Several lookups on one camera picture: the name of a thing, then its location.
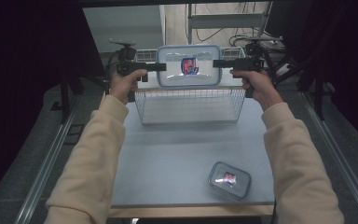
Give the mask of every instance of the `white wall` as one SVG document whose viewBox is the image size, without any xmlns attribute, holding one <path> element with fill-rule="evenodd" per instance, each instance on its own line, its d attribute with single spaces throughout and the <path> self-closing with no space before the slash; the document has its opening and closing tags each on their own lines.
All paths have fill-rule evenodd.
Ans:
<svg viewBox="0 0 358 224">
<path fill-rule="evenodd" d="M 135 49 L 157 49 L 163 45 L 160 7 L 90 7 L 83 9 L 98 51 L 122 48 L 109 42 L 135 41 Z"/>
</svg>

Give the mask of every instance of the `beige sweater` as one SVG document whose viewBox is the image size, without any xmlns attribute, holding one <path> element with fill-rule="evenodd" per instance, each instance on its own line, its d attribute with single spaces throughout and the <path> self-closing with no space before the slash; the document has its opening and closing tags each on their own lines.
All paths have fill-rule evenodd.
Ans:
<svg viewBox="0 0 358 224">
<path fill-rule="evenodd" d="M 45 223 L 106 223 L 128 108 L 107 96 L 72 151 L 47 201 Z M 343 223 L 337 196 L 304 123 L 287 104 L 262 116 L 279 223 Z"/>
</svg>

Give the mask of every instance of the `table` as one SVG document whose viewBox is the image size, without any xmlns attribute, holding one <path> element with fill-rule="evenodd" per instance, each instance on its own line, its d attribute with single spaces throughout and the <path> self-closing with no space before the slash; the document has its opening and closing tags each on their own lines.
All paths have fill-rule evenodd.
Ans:
<svg viewBox="0 0 358 224">
<path fill-rule="evenodd" d="M 128 108 L 127 135 L 119 156 L 109 216 L 232 217 L 272 213 L 272 173 L 263 142 L 266 128 L 260 118 L 261 107 L 254 99 L 244 100 L 237 123 L 144 126 L 135 103 L 128 104 Z M 209 173 L 218 161 L 252 175 L 245 199 L 233 201 L 209 186 Z"/>
</svg>

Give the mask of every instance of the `white wire basket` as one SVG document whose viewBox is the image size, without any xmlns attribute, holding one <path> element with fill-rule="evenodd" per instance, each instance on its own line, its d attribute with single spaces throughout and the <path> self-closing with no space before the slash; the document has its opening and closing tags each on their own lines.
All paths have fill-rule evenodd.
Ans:
<svg viewBox="0 0 358 224">
<path fill-rule="evenodd" d="M 222 49 L 223 58 L 243 58 L 241 48 Z M 138 50 L 136 61 L 152 63 L 153 50 Z M 205 89 L 139 89 L 135 103 L 143 125 L 170 123 L 237 122 L 245 90 L 241 86 L 210 86 Z"/>
</svg>

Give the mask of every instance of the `clear plastic lid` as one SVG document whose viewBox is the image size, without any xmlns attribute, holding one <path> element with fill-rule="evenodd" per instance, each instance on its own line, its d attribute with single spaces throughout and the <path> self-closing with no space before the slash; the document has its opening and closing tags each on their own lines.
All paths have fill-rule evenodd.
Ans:
<svg viewBox="0 0 358 224">
<path fill-rule="evenodd" d="M 247 172 L 221 161 L 213 166 L 209 176 L 209 184 L 215 191 L 237 201 L 246 197 L 251 180 Z"/>
<path fill-rule="evenodd" d="M 211 86 L 220 83 L 221 69 L 213 60 L 221 58 L 216 45 L 164 46 L 158 49 L 157 62 L 166 63 L 167 71 L 158 72 L 162 87 Z"/>
</svg>

